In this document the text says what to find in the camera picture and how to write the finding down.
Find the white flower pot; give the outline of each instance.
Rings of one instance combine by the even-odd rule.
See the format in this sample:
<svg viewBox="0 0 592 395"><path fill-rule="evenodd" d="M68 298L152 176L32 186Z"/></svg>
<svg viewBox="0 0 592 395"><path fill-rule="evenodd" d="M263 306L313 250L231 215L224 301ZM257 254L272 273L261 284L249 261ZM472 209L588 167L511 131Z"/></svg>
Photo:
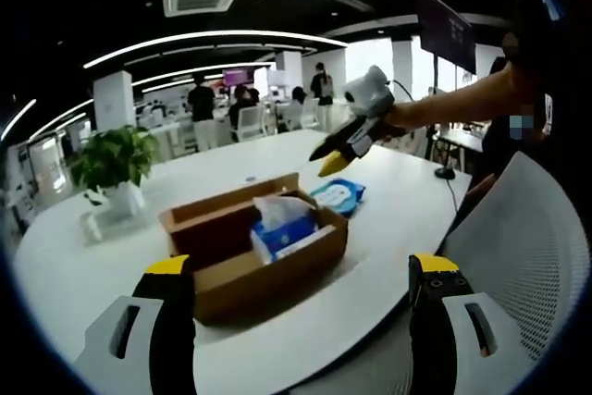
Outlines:
<svg viewBox="0 0 592 395"><path fill-rule="evenodd" d="M132 182L120 182L117 187L105 190L111 211L118 216L135 216L146 203L140 188Z"/></svg>

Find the green leaves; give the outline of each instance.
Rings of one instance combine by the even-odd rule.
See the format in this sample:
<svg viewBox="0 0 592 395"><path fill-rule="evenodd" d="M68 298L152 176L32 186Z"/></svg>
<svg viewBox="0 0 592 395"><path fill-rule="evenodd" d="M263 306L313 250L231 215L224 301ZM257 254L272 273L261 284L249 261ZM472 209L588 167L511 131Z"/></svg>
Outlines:
<svg viewBox="0 0 592 395"><path fill-rule="evenodd" d="M116 187L131 181L140 185L142 176L148 177L158 140L144 128L132 126L98 133L90 138L70 171L74 183L88 190ZM92 205L101 203L85 193Z"/></svg>

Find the tissue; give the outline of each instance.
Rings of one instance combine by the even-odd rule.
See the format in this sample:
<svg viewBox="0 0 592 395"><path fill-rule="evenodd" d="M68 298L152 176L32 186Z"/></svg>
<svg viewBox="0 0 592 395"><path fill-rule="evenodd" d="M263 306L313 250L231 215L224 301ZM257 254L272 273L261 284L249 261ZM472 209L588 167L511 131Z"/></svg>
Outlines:
<svg viewBox="0 0 592 395"><path fill-rule="evenodd" d="M286 247L316 230L313 207L299 198L271 196L253 198L261 220L253 225L251 241L264 264L283 257Z"/></svg>

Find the display screen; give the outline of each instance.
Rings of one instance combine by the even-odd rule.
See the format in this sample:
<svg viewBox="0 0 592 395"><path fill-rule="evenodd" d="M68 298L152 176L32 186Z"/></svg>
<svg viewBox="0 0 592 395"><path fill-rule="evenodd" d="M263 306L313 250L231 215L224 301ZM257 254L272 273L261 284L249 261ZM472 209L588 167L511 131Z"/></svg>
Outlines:
<svg viewBox="0 0 592 395"><path fill-rule="evenodd" d="M473 27L440 0L417 0L422 48L476 74Z"/></svg>
<svg viewBox="0 0 592 395"><path fill-rule="evenodd" d="M253 70L247 68L235 68L224 70L224 84L227 87L253 83Z"/></svg>

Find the potted plant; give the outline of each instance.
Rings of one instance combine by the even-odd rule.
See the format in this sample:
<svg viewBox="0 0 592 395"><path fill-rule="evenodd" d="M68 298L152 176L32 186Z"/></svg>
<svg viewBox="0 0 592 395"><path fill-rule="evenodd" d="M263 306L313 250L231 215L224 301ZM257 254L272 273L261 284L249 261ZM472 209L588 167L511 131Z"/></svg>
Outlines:
<svg viewBox="0 0 592 395"><path fill-rule="evenodd" d="M92 205L108 201L121 216L143 207L142 176L148 177L158 148L156 138L142 127L126 126L92 136L70 166L77 186Z"/></svg>

